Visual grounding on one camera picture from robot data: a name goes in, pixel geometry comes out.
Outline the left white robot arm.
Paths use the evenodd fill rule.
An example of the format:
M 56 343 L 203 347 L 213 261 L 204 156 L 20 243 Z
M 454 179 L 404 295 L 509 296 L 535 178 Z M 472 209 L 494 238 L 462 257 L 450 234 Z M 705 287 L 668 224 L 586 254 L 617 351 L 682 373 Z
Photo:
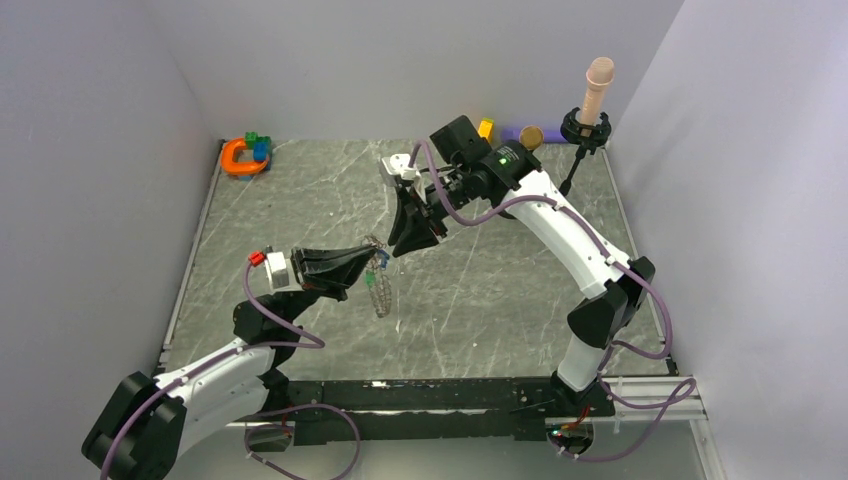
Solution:
M 170 372 L 126 376 L 84 438 L 82 456 L 103 479 L 162 479 L 227 424 L 254 414 L 279 417 L 288 402 L 280 365 L 299 349 L 326 346 L 297 318 L 321 298 L 346 300 L 379 251 L 362 244 L 251 253 L 245 299 L 233 309 L 233 340 Z

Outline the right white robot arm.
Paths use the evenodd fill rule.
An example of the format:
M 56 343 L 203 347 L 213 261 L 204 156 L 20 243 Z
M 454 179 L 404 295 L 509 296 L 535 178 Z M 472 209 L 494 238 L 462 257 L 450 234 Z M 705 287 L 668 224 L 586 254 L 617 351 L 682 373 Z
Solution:
M 641 307 L 655 268 L 631 259 L 573 208 L 534 154 L 543 142 L 543 131 L 528 126 L 494 147 L 460 116 L 411 153 L 381 158 L 378 169 L 396 192 L 393 256 L 438 245 L 447 217 L 475 226 L 505 213 L 566 268 L 583 299 L 567 317 L 571 338 L 551 378 L 551 399 L 572 416 L 589 404 L 609 348 Z

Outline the blue key tag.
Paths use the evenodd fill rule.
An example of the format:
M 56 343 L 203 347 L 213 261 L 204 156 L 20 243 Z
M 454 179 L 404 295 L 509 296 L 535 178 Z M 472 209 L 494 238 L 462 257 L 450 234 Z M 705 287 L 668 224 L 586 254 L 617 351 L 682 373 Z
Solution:
M 385 270 L 387 268 L 387 265 L 388 265 L 388 262 L 389 262 L 389 259 L 390 259 L 390 255 L 386 251 L 380 249 L 376 252 L 376 258 L 377 258 L 378 267 L 381 270 Z

